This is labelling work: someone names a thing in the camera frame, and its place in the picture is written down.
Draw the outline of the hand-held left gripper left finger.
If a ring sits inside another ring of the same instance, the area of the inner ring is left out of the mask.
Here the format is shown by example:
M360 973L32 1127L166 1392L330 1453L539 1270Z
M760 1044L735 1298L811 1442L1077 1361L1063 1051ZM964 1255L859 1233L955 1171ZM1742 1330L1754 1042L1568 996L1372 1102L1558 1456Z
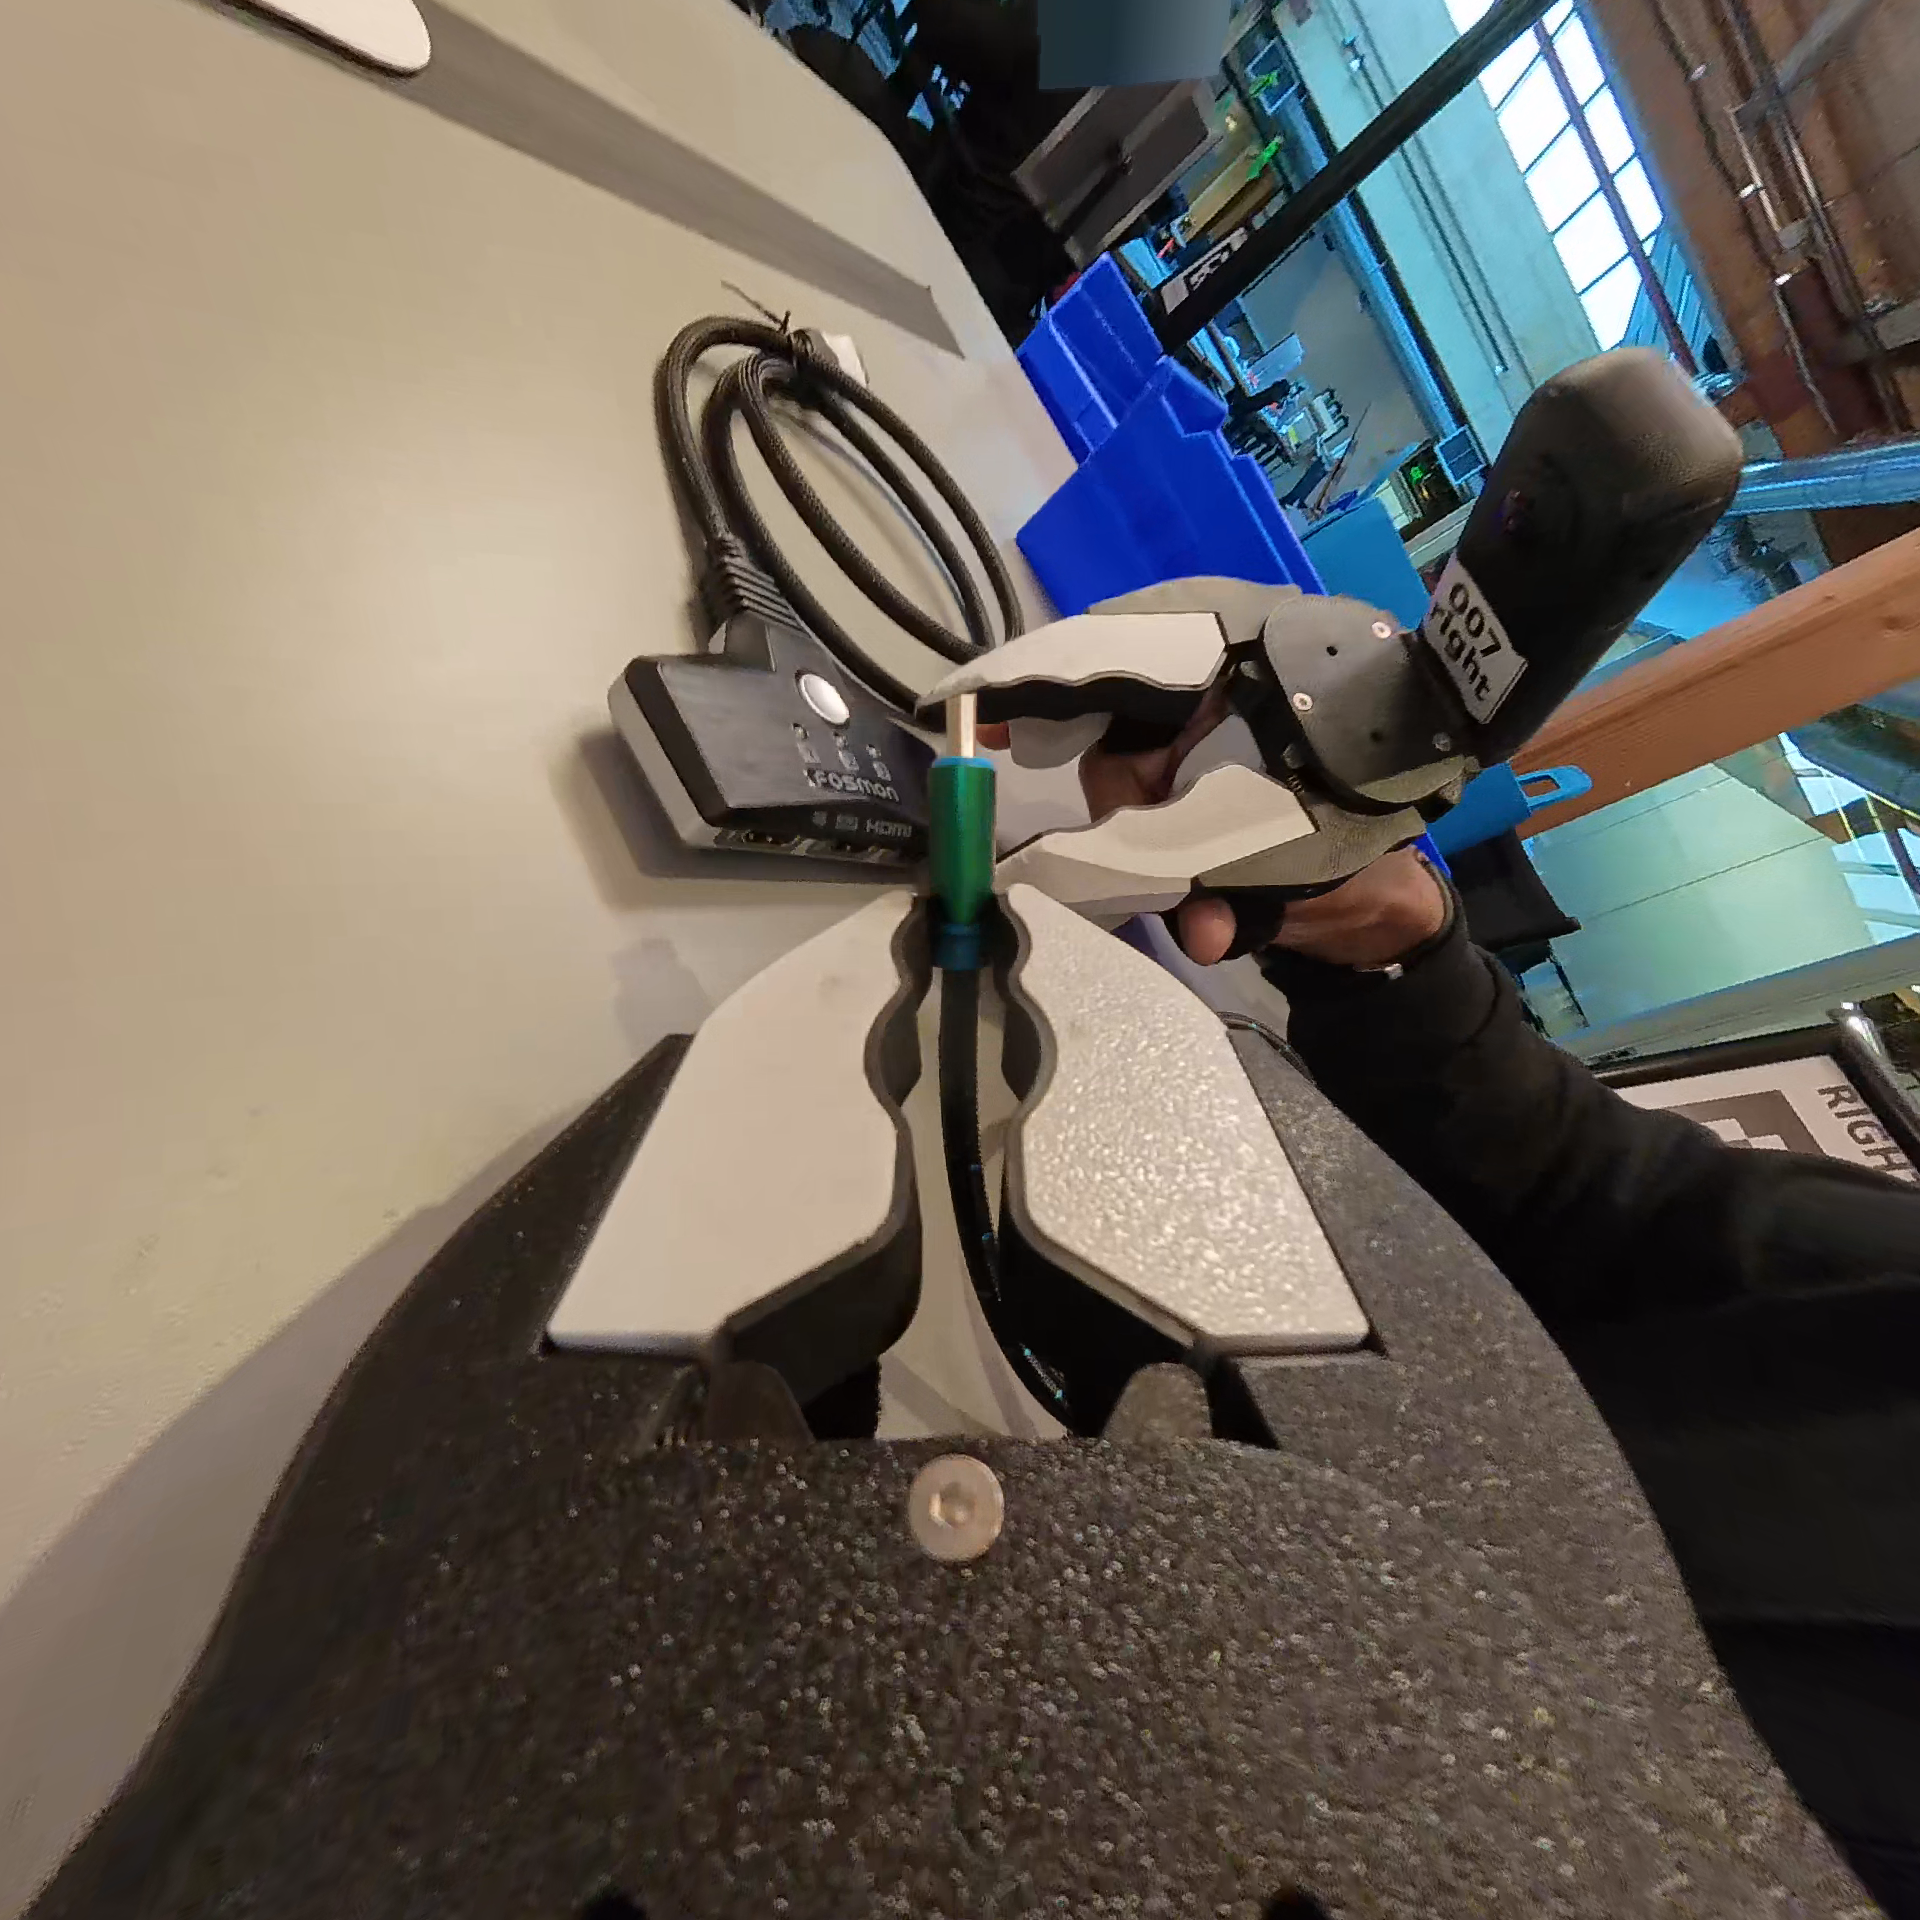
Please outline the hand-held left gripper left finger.
M922 1302L922 900L739 985L673 1069L548 1317L570 1353L870 1368Z

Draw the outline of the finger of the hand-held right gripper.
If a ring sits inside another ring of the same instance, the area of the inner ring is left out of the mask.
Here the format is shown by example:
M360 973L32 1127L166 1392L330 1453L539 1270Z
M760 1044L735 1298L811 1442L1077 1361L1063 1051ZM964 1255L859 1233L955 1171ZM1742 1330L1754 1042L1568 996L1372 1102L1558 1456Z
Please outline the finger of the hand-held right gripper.
M1214 575L1140 588L956 665L913 718L939 732L973 700L976 727L1011 738L1206 738L1235 711L1235 660L1307 601Z
M1181 758L1172 795L1032 837L995 863L995 896L1034 892L1083 920L1175 908L1200 882L1289 886L1323 866L1304 798L1260 763L1250 724L1221 718Z

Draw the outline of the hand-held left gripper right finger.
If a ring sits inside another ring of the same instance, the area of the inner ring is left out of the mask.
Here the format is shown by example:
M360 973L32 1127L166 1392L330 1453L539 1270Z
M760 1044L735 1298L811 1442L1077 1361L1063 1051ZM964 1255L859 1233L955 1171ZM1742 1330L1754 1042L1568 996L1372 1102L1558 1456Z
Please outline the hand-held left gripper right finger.
M1038 887L1000 905L1004 1224L1018 1251L1186 1354L1358 1353L1369 1314L1230 1030Z

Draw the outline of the black switch box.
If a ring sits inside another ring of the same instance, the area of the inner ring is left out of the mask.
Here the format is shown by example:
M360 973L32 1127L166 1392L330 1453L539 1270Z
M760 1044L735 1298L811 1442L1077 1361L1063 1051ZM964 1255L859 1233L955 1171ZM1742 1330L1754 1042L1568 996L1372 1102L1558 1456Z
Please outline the black switch box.
M684 847L916 869L933 749L802 627L731 617L695 656L637 656L612 724Z

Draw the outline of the person's right forearm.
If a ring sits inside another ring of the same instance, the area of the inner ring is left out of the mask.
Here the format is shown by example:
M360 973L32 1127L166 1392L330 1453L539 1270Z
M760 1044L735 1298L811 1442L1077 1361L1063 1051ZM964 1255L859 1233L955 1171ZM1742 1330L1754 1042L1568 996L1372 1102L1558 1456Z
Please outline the person's right forearm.
M1264 973L1312 1080L1568 1354L1745 1716L1917 1916L1917 1188L1629 1103L1456 925L1298 905Z

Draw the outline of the person's right hand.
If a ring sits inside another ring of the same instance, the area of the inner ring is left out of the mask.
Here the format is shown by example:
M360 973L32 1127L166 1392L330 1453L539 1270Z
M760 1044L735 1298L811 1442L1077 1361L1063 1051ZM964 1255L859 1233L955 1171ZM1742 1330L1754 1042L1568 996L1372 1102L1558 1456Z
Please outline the person's right hand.
M1100 738L1077 760L1092 821L1123 808L1171 804L1191 755L1210 755L1228 727L1235 718L1212 696L1161 749L1117 755L1113 738ZM1238 957L1268 964L1287 955L1336 970L1379 973L1408 964L1449 925L1449 886L1415 848L1397 848L1325 896L1292 897L1260 941L1243 934L1235 900L1194 892L1172 911L1172 930L1161 934L1161 944L1175 944L1191 966L1221 966Z

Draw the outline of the blue plastic bin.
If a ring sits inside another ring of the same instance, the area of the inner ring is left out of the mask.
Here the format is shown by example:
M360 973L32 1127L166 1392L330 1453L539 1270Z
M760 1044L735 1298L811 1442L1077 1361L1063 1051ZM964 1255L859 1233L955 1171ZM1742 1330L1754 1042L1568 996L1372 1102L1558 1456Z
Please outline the blue plastic bin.
M1018 348L1018 366L1075 463L1098 453L1147 402L1167 400L1181 431L1217 433L1225 402L1162 343L1120 264L1100 256Z
M1162 358L1120 418L1083 376L1038 395L1075 472L1016 546L1058 613L1189 578L1325 590L1268 474L1228 449L1225 406L1181 366Z

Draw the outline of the wooden beam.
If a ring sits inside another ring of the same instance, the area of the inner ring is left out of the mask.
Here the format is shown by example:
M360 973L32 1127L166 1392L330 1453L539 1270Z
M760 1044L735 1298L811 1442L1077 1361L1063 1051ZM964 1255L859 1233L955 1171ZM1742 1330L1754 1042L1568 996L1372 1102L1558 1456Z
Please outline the wooden beam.
M1917 534L1575 691L1516 758L1594 783L1532 816L1562 831L1917 679Z

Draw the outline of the black pole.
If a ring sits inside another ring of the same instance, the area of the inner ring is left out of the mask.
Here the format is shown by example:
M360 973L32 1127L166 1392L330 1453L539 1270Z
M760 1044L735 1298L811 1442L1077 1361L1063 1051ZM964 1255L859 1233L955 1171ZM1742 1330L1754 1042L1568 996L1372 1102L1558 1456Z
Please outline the black pole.
M1301 192L1289 192L1274 214L1243 220L1189 267L1171 275L1153 290L1149 307L1161 348L1178 351L1194 333L1206 333L1228 304L1309 240L1358 182L1379 172L1445 108L1472 90L1547 11L1551 4L1494 4L1388 108L1344 143Z

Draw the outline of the printed tag board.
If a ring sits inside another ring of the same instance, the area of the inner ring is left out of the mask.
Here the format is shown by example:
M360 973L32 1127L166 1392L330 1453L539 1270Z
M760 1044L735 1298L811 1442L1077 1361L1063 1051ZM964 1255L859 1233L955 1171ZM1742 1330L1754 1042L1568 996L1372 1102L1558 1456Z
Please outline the printed tag board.
M1738 1151L1830 1161L1917 1186L1917 1090L1862 1008L1745 1042L1599 1064L1644 1112L1689 1116Z

